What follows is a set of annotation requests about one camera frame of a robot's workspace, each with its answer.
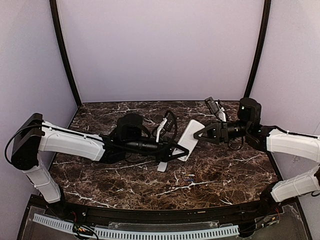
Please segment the white battery cover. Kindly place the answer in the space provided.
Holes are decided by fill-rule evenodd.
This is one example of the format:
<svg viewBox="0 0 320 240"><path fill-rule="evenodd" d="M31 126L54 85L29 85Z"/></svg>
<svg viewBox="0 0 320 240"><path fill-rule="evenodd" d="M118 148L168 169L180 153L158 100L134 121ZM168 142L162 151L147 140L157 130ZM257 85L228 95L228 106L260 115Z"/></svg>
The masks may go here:
<svg viewBox="0 0 320 240"><path fill-rule="evenodd" d="M159 164L158 164L158 167L157 167L157 171L158 172L161 172L161 173L164 173L165 171L166 171L166 169L167 169L167 166L168 166L168 163L167 162L160 162Z"/></svg>

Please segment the white remote control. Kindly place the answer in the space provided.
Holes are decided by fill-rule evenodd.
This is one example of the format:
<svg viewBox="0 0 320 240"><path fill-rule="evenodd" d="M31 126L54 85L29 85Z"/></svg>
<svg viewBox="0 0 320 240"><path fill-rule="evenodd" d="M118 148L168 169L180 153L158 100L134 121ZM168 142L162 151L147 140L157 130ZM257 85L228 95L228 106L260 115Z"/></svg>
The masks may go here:
<svg viewBox="0 0 320 240"><path fill-rule="evenodd" d="M199 130L203 129L205 126L192 119L189 121L187 127L185 128L181 138L178 141L178 145L186 148L189 150L188 155L181 156L178 158L178 160L186 162L188 158L190 157L191 153L193 152L195 146L198 143L198 140L194 138L194 133L198 132Z"/></svg>

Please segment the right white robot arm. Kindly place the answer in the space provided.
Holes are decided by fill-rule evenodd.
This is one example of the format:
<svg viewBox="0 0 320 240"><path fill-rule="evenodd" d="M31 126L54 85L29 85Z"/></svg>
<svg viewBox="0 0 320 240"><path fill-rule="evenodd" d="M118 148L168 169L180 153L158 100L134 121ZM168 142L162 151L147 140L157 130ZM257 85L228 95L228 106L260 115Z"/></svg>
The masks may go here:
<svg viewBox="0 0 320 240"><path fill-rule="evenodd" d="M249 146L261 152L284 153L320 162L320 137L283 130L276 125L262 125L262 106L253 98L239 101L235 121L213 121L193 134L199 141L213 144L229 143L241 138ZM261 194L265 203L280 203L284 200L317 192L320 189L320 167L278 182L271 183Z"/></svg>

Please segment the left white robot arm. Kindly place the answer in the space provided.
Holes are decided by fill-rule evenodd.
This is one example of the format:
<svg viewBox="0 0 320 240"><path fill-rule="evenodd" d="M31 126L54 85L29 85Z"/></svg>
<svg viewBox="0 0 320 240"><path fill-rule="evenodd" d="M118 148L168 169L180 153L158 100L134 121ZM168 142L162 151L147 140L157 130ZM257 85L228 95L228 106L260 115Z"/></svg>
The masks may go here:
<svg viewBox="0 0 320 240"><path fill-rule="evenodd" d="M117 120L110 134L86 134L56 126L43 120L42 114L34 113L8 141L12 153L4 157L26 174L48 204L60 203L63 190L42 163L40 152L63 153L104 164L122 161L127 154L153 156L159 163L189 155L190 150L175 142L174 137L161 135L161 132L178 128L176 116L171 111L165 113L156 136L143 121L141 115L128 113Z"/></svg>

